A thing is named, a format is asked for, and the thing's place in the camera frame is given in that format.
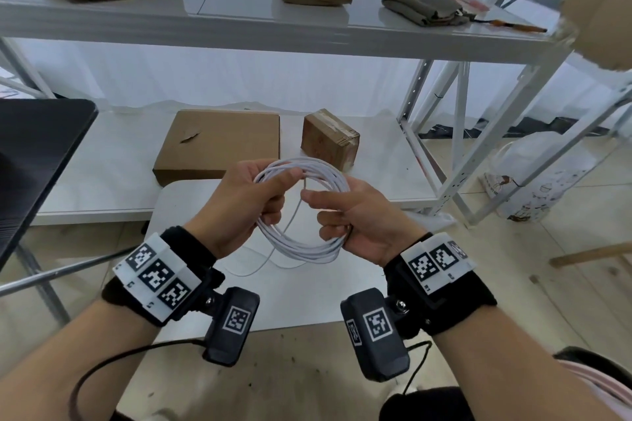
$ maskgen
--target wooden stick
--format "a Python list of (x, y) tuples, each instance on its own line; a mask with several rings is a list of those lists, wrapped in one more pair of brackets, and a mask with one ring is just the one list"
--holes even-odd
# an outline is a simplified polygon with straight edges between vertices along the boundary
[(612, 256), (619, 256), (624, 253), (631, 252), (632, 241), (627, 241), (626, 243), (618, 243), (616, 245), (595, 248), (594, 250), (585, 250), (570, 255), (551, 258), (549, 260), (549, 264), (555, 268), (560, 268), (565, 265), (574, 265), (577, 263), (584, 263), (586, 261), (599, 260), (601, 258), (610, 258)]

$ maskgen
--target cable coil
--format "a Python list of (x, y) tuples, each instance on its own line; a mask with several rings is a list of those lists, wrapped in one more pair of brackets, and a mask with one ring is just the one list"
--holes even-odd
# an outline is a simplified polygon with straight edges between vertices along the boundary
[[(300, 168), (303, 170), (305, 180), (310, 178), (320, 183), (326, 189), (332, 192), (348, 192), (349, 184), (342, 173), (333, 165), (311, 157), (288, 158), (287, 160), (279, 160), (271, 163), (265, 170), (255, 177), (254, 182), (265, 182), (270, 178), (278, 175), (281, 171), (291, 168)], [(296, 206), (294, 215), (289, 221), (288, 226), (294, 220), (299, 204)], [(276, 225), (268, 226), (261, 218), (257, 220), (257, 226), (270, 241), (274, 249), (288, 258), (292, 258), (307, 263), (330, 263), (336, 259), (340, 248), (344, 243), (344, 237), (332, 238), (321, 245), (308, 245), (301, 241), (296, 241), (285, 234), (285, 230), (280, 231)]]

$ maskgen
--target wrist-mounted device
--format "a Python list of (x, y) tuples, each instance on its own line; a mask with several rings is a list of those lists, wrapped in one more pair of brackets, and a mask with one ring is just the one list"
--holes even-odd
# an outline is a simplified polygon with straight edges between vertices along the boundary
[(260, 298), (236, 286), (217, 293), (225, 276), (213, 268), (215, 262), (200, 241), (181, 226), (174, 226), (162, 235), (153, 234), (117, 264), (116, 277), (106, 284), (102, 298), (128, 307), (156, 326), (178, 321), (190, 311), (212, 316), (202, 357), (233, 366)]
[(362, 374), (386, 381), (408, 371), (404, 339), (433, 336), (462, 322), (494, 295), (448, 234), (427, 234), (384, 268), (387, 297), (371, 288), (340, 304)]

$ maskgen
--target hand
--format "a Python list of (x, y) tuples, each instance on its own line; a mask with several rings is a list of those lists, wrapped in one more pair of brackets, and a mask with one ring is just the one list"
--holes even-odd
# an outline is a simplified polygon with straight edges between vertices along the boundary
[(303, 170), (292, 168), (266, 182), (254, 183), (255, 177), (273, 161), (241, 161), (226, 170), (206, 205), (184, 225), (215, 258), (224, 258), (241, 247), (259, 217), (266, 225), (280, 222), (284, 194), (303, 177)]
[(301, 191), (301, 199), (318, 214), (320, 238), (345, 236), (344, 249), (382, 267), (427, 233), (367, 182), (346, 177), (350, 192)]

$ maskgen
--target forearm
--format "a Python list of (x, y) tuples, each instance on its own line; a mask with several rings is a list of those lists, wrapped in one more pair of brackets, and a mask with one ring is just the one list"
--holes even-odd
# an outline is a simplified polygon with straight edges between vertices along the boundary
[[(68, 398), (87, 370), (113, 355), (151, 344), (158, 332), (125, 307), (95, 301), (0, 381), (3, 419), (67, 421)], [(110, 419), (141, 360), (137, 355), (117, 361), (86, 382), (79, 397), (85, 419)]]
[(619, 419), (497, 307), (434, 340), (477, 421)]

